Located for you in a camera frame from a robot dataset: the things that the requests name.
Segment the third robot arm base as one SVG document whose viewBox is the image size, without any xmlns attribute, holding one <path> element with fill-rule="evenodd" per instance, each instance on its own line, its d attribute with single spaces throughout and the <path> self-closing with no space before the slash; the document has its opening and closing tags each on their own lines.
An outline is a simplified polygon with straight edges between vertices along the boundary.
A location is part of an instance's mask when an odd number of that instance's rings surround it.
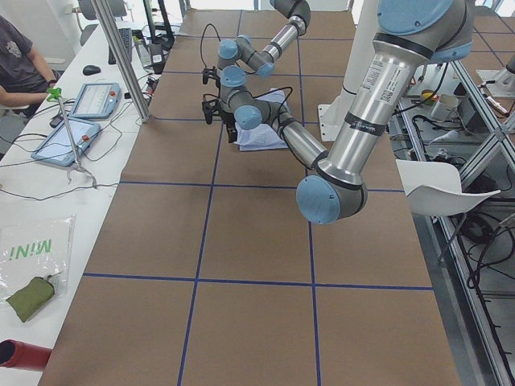
<svg viewBox="0 0 515 386">
<path fill-rule="evenodd" d="M 476 70 L 476 73 L 493 97 L 514 98 L 514 56 L 501 70 Z"/>
</svg>

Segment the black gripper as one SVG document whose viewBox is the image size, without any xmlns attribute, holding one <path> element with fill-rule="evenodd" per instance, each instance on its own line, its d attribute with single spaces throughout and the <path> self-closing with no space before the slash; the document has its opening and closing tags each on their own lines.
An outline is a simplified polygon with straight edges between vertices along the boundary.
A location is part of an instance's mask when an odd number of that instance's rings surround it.
<svg viewBox="0 0 515 386">
<path fill-rule="evenodd" d="M 226 133 L 228 136 L 228 143 L 237 141 L 236 121 L 232 113 L 219 109 L 219 116 L 226 126 Z"/>
</svg>

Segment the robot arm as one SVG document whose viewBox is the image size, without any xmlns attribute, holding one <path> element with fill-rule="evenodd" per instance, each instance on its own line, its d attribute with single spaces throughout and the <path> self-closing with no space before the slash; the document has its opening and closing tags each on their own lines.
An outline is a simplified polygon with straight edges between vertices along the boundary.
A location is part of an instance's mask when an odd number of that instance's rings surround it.
<svg viewBox="0 0 515 386">
<path fill-rule="evenodd" d="M 296 202 L 314 224 L 353 216 L 368 193 L 361 172 L 415 71 L 425 65 L 462 59 L 471 50 L 471 1 L 369 1 L 362 6 L 354 47 L 370 47 L 359 88 L 331 148 L 324 147 L 278 103 L 259 100 L 245 85 L 245 71 L 268 76 L 290 43 L 311 21 L 305 1 L 276 1 L 286 25 L 261 51 L 245 36 L 221 41 L 217 74 L 222 117 L 251 130 L 269 125 L 308 169 L 297 186 Z"/>
<path fill-rule="evenodd" d="M 248 35 L 222 39 L 218 46 L 217 75 L 226 68 L 242 62 L 260 77 L 270 76 L 284 51 L 300 36 L 305 35 L 311 21 L 308 1 L 270 1 L 270 5 L 286 18 L 284 26 L 263 48 L 257 49 Z"/>
</svg>

